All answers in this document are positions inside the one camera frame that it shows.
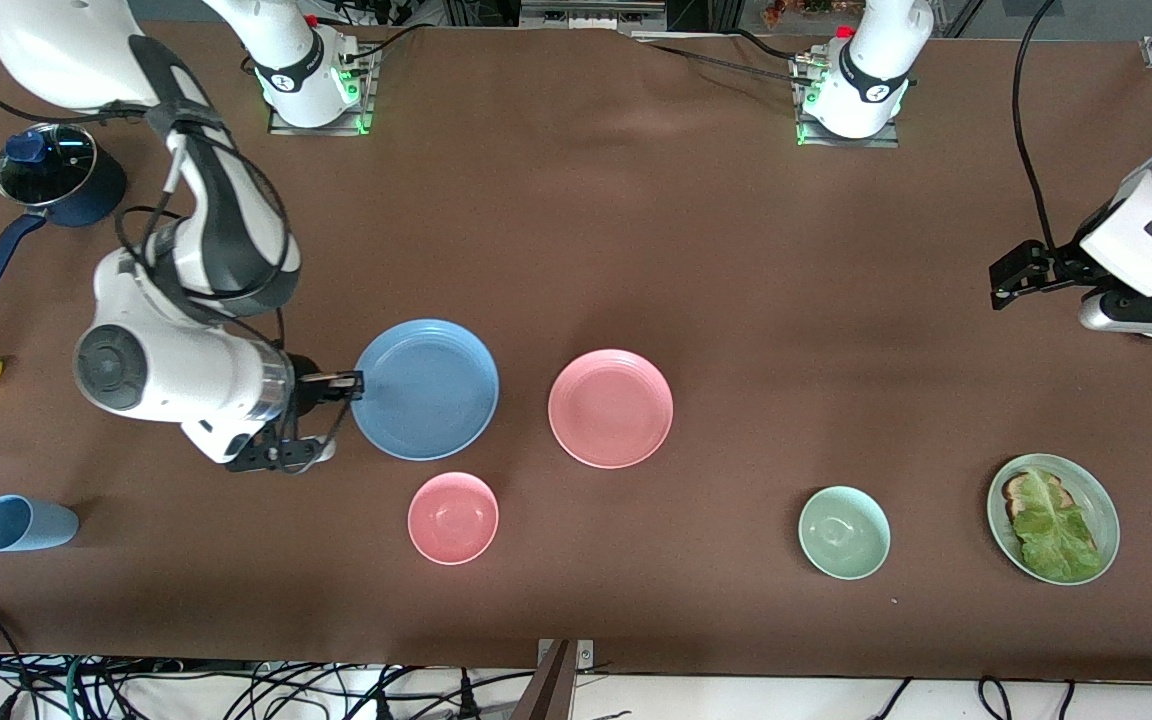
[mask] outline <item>bread slice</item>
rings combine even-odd
[[[1007,501],[1007,518],[1010,520],[1011,523],[1015,523],[1016,514],[1025,509],[1024,498],[1020,497],[1020,484],[1021,480],[1024,480],[1028,477],[1029,475],[1026,473],[1016,475],[1015,478],[1010,478],[1009,480],[1007,480],[1007,484],[1002,486],[1002,497]],[[1053,484],[1053,486],[1056,486],[1056,490],[1060,491],[1061,509],[1064,509],[1066,507],[1070,507],[1071,505],[1074,505],[1074,497],[1069,495],[1068,488],[1061,486],[1060,478],[1058,478],[1055,475],[1052,475],[1051,479],[1047,480],[1047,483]]]

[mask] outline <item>blue plate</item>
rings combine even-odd
[[[364,393],[353,404],[371,444],[402,460],[439,460],[483,434],[500,399],[488,348],[447,320],[408,320],[362,351]]]

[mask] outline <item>blue lid knob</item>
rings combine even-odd
[[[3,147],[9,160],[17,162],[41,162],[47,154],[47,142],[38,131],[26,131],[13,135]]]

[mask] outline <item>green bowl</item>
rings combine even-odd
[[[867,578],[882,568],[892,546],[882,507],[858,488],[814,493],[799,515],[799,544],[817,569],[832,578]]]
[[[1074,502],[1078,503],[1078,507],[1082,507],[1083,520],[1087,522],[1087,530],[1092,532],[1092,539],[1096,541],[1097,550],[1101,551],[1101,570],[1092,575],[1091,578],[1078,579],[1078,582],[1074,583],[1047,579],[1026,568],[1024,561],[1021,560],[1020,538],[1011,530],[1011,520],[1007,518],[1007,501],[1002,497],[1002,486],[1007,484],[1007,480],[1023,473],[1028,468],[1047,470],[1048,473],[1055,475],[1061,479],[1061,487],[1069,491],[1069,495],[1074,498]],[[986,502],[984,502],[984,510],[986,510],[986,515],[990,518],[990,530],[993,532],[993,539],[998,541],[998,547],[1002,548],[1002,552],[1007,555],[1007,560],[1011,560],[1011,563],[1016,568],[1024,570],[1029,577],[1041,579],[1044,583],[1066,585],[1067,588],[1091,583],[1092,579],[1100,578],[1106,570],[1111,569],[1115,556],[1119,555],[1119,514],[1114,510],[1114,501],[1111,501],[1111,497],[1101,487],[1101,483],[1096,482],[1092,473],[1089,473],[1087,470],[1075,464],[1075,462],[1064,460],[1064,457],[1036,454],[1023,455],[1011,462],[1007,462],[1001,470],[998,470],[998,475],[993,477],[993,483],[990,486],[990,495],[986,498]]]

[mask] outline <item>pink plate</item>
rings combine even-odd
[[[673,423],[673,395],[660,370],[627,350],[573,359],[550,389],[550,427],[576,460],[604,470],[642,462]]]
[[[407,509],[407,533],[422,555],[462,564],[483,555],[500,511],[488,484],[470,473],[442,473],[422,484]]]

